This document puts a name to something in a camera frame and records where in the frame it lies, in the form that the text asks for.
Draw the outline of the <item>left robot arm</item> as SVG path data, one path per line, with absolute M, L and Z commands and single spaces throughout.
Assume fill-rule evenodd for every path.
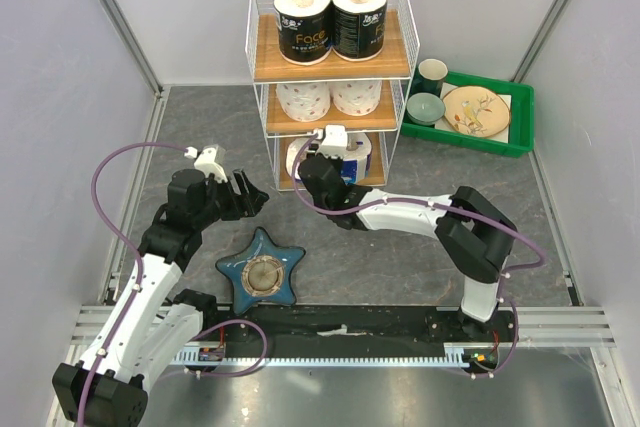
M 241 170 L 217 181 L 184 169 L 173 174 L 167 201 L 136 248 L 136 266 L 111 314 L 81 359 L 62 363 L 52 384 L 66 419 L 78 426 L 136 426 L 149 394 L 191 339 L 219 329 L 214 297 L 189 293 L 163 320 L 156 315 L 217 221 L 256 216 L 268 201 Z

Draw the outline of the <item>black paper roll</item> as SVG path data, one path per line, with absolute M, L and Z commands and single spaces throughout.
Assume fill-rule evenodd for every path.
M 332 0 L 273 0 L 279 51 L 290 63 L 313 65 L 332 47 Z
M 348 61 L 376 57 L 384 45 L 388 0 L 332 0 L 333 50 Z

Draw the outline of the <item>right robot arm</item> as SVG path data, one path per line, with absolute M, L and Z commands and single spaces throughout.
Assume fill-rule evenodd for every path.
M 315 208 L 345 230 L 399 231 L 440 242 L 464 276 L 458 328 L 467 339 L 483 339 L 494 328 L 501 271 L 511 254 L 517 227 L 476 189 L 420 197 L 390 194 L 348 184 L 337 163 L 322 155 L 297 167 Z

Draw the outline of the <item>blue paper roll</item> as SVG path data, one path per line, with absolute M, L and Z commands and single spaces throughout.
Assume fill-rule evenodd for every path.
M 347 184 L 355 184 L 368 174 L 372 155 L 372 143 L 365 133 L 348 133 L 346 153 L 342 158 L 341 178 Z
M 293 172 L 293 165 L 296 156 L 302 150 L 302 147 L 309 140 L 308 137 L 297 137 L 294 138 L 288 145 L 286 150 L 285 157 L 285 170 L 287 174 L 292 177 L 297 183 L 301 182 L 300 176 L 298 172 Z M 320 143 L 318 141 L 314 141 L 310 144 L 310 146 L 305 150 L 305 154 L 301 156 L 301 161 L 305 160 L 309 155 L 315 153 L 319 148 Z

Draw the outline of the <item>white floral paper roll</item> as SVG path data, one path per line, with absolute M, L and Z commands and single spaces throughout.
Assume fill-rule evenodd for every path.
M 276 97 L 284 113 L 298 122 L 323 118 L 331 106 L 331 94 L 326 82 L 278 83 Z
M 375 111 L 380 103 L 381 91 L 381 80 L 330 83 L 333 104 L 340 112 L 349 116 L 365 116 Z

